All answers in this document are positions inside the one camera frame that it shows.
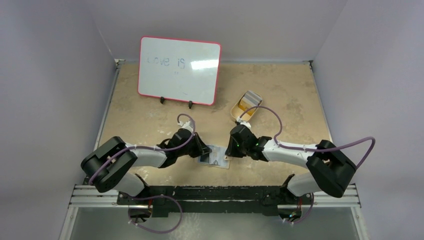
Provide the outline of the black credit card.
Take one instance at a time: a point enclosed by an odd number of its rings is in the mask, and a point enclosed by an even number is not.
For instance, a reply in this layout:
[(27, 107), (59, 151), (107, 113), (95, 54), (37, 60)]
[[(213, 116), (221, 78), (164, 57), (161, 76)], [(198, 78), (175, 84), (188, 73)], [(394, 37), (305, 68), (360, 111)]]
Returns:
[(211, 164), (210, 154), (205, 154), (200, 156), (198, 158), (198, 163), (203, 165), (210, 165)]

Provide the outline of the beige card holder wallet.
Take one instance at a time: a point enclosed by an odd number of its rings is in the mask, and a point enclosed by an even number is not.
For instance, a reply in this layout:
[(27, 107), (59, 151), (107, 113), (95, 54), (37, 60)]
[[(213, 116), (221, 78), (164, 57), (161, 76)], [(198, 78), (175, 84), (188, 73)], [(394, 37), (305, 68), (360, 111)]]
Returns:
[(207, 147), (211, 149), (211, 152), (198, 157), (199, 164), (221, 169), (230, 168), (230, 160), (225, 155), (226, 147), (217, 145), (207, 145)]

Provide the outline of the white credit card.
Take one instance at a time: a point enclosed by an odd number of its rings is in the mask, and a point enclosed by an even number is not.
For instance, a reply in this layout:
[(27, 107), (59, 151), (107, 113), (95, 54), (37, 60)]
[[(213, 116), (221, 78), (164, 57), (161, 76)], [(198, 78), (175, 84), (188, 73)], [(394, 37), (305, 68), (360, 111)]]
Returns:
[(213, 167), (228, 169), (230, 167), (230, 161), (225, 156), (226, 147), (209, 145), (212, 152), (210, 153), (210, 162)]

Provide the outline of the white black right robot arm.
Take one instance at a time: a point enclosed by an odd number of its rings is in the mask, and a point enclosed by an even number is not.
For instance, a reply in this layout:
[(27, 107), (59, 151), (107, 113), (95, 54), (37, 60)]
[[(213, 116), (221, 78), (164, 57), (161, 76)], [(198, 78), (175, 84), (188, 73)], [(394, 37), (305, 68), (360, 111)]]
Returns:
[(284, 202), (292, 204), (308, 193), (323, 191), (335, 198), (344, 195), (357, 167), (340, 150), (330, 151), (333, 147), (328, 140), (310, 145), (275, 142), (269, 136), (256, 137), (248, 126), (238, 124), (229, 132), (225, 155), (308, 169), (307, 173), (288, 177), (283, 184), (280, 196)]

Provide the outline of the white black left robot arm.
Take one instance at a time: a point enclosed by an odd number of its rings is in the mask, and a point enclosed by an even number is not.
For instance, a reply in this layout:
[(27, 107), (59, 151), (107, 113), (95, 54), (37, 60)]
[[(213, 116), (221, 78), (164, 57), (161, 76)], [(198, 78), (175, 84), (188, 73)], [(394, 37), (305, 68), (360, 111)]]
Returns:
[(152, 147), (136, 146), (114, 136), (85, 157), (80, 167), (89, 185), (100, 193), (116, 190), (129, 195), (138, 205), (149, 199), (149, 186), (143, 178), (130, 173), (132, 167), (167, 168), (179, 157), (197, 158), (212, 152), (197, 132), (180, 128), (171, 138)]

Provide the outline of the beige oval card tray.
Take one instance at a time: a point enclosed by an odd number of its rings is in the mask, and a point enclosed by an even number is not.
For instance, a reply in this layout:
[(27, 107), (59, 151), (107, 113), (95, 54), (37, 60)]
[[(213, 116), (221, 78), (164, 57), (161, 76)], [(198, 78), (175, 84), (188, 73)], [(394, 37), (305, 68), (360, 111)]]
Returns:
[[(236, 120), (243, 112), (238, 106), (237, 104), (239, 103), (240, 99), (236, 102), (236, 104), (232, 107), (231, 111), (230, 111), (230, 116)], [(242, 120), (244, 121), (249, 121), (252, 116), (255, 114), (256, 109), (252, 108), (251, 110), (247, 109), (248, 111), (241, 117)]]

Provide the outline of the pink framed whiteboard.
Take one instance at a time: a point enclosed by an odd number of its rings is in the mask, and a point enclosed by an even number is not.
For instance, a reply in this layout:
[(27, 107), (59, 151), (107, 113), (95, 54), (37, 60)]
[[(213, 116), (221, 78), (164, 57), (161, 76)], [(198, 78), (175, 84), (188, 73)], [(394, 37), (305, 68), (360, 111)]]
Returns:
[(143, 36), (139, 46), (139, 95), (205, 106), (215, 103), (220, 43)]

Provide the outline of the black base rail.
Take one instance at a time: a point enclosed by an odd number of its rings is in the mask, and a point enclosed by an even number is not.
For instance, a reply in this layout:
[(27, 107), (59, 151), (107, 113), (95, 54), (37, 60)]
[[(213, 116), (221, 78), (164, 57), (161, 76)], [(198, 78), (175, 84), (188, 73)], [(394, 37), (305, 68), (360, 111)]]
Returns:
[(148, 195), (132, 197), (118, 193), (118, 205), (150, 210), (154, 218), (170, 213), (261, 214), (294, 221), (303, 207), (313, 202), (306, 193), (295, 196), (283, 185), (259, 186), (171, 186), (152, 185)]

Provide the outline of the aluminium extrusion frame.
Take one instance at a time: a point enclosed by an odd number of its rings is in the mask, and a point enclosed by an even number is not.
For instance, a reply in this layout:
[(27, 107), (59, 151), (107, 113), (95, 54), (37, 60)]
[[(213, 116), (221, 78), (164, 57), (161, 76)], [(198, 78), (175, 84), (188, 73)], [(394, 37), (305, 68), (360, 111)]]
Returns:
[[(69, 206), (70, 207), (114, 207), (124, 208), (124, 205), (117, 204), (118, 192), (110, 190), (99, 193), (95, 187), (88, 185), (76, 185), (73, 189)], [(314, 207), (318, 208), (360, 208), (361, 202), (355, 185), (348, 186), (343, 197), (332, 197), (323, 191), (314, 193)]]

